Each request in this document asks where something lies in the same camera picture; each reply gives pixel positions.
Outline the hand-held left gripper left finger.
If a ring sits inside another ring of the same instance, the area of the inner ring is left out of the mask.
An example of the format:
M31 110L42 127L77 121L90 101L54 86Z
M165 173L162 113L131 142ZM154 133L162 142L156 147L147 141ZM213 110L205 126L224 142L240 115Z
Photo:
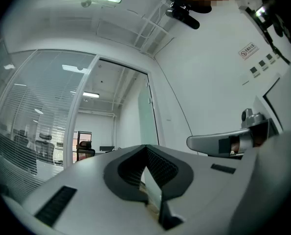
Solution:
M64 169L24 200L42 232L65 235L162 235L139 189L148 159L163 160L167 149L137 145L88 158Z

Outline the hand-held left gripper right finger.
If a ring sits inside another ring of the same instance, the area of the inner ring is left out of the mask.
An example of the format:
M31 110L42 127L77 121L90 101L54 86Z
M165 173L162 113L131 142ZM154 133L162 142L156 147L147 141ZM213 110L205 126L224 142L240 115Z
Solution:
M257 151L241 160L207 157L157 145L146 146L148 167L161 194L159 220L146 214L146 235L230 233L253 172Z

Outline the red and white wall sign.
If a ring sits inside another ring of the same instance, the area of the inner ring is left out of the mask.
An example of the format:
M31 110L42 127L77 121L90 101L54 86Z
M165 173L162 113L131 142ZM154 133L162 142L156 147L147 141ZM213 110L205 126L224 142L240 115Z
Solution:
M257 45L254 44L253 42L250 42L248 45L246 45L239 51L239 55L242 57L243 60L246 60L254 53L256 53L258 50L259 48L257 47Z

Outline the glass partition with blinds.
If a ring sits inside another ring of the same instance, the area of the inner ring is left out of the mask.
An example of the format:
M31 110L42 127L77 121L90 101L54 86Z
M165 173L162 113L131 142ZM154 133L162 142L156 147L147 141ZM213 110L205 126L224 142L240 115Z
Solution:
M20 66L0 110L0 159L7 168L20 169L40 181L63 170L63 144L68 112L79 83L94 56L66 50L36 50ZM54 164L14 142L25 130L35 143L39 134L51 135Z

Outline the frosted glass door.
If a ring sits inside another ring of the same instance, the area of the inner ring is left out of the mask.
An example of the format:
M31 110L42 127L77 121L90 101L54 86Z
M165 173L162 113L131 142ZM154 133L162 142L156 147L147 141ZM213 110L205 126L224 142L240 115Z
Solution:
M139 125L142 144L158 145L158 134L148 78L141 82L138 95Z

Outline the person's right hand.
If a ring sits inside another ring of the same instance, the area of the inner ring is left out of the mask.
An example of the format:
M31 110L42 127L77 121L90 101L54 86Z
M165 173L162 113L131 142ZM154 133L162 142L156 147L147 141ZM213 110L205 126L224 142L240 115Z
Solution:
M261 146L268 138L266 132L249 132L231 138L231 151L230 154L241 154L247 150Z

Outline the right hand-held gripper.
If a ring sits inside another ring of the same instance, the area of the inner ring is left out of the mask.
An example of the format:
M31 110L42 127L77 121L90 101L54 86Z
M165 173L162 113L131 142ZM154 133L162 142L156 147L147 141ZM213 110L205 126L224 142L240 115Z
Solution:
M266 92L255 98L254 109L242 112L241 130L190 136L186 141L187 146L208 156L241 158L244 153L230 154L231 138L255 131L266 132L267 139L280 136L281 144L288 142L291 145L291 67L285 75L277 75Z

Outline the black office chair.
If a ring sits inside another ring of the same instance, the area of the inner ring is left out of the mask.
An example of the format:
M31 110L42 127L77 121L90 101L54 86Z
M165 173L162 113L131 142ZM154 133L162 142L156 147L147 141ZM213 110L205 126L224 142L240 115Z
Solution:
M28 136L25 130L19 130L16 133L16 135L14 136L14 142L16 144L20 144L26 148L29 148L33 153L36 153L35 143L33 143L32 141L28 139Z
M35 140L37 159L48 164L54 164L53 152L55 145L50 142L52 136L40 133L39 138L39 140Z
M94 157L95 156L95 150L92 149L91 141L81 141L76 146L76 156L77 160L80 161L86 158Z

